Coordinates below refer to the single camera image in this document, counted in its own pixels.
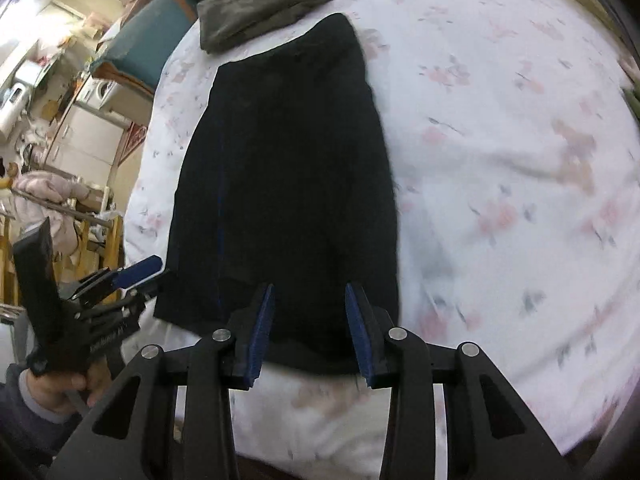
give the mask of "red rug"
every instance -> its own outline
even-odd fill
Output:
[[[133,153],[133,151],[143,142],[145,142],[146,138],[146,126],[141,126],[140,124],[131,123],[131,126],[127,130],[127,139],[124,143],[124,148],[122,149],[122,155],[120,155],[120,161],[118,162],[118,166],[121,165],[127,157]]]

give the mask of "folded green garment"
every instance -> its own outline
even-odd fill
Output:
[[[626,104],[640,124],[640,69],[631,54],[621,56],[618,62],[634,85],[633,88],[623,87],[622,94],[625,97]]]
[[[223,52],[270,30],[286,27],[331,0],[202,0],[200,47]]]

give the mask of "floral bedsheet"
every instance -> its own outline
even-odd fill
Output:
[[[359,34],[385,131],[402,325],[436,344],[476,341],[569,450],[640,372],[638,126],[620,93],[621,48],[573,0],[334,0],[221,56],[200,50],[194,25],[156,93],[126,213],[128,263],[166,256],[217,68],[333,12]],[[197,340],[152,314],[151,304],[127,358],[149,342]],[[232,404],[239,452],[308,479],[377,478],[388,392],[266,365]],[[441,398],[436,411],[442,458]]]

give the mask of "hand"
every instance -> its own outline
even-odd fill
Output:
[[[61,415],[76,412],[75,407],[65,395],[67,390],[91,392],[87,405],[92,408],[109,386],[111,386],[111,373],[106,358],[93,363],[85,375],[52,372],[36,377],[31,370],[27,371],[27,387],[31,397],[46,410]]]

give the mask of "white cabinet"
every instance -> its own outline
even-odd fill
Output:
[[[122,128],[92,113],[72,106],[56,140],[94,156],[109,165],[118,150]]]
[[[123,129],[75,105],[49,149],[46,166],[106,186]]]
[[[73,146],[56,140],[47,157],[47,165],[72,175],[81,176],[98,186],[106,186],[111,164],[76,150]]]

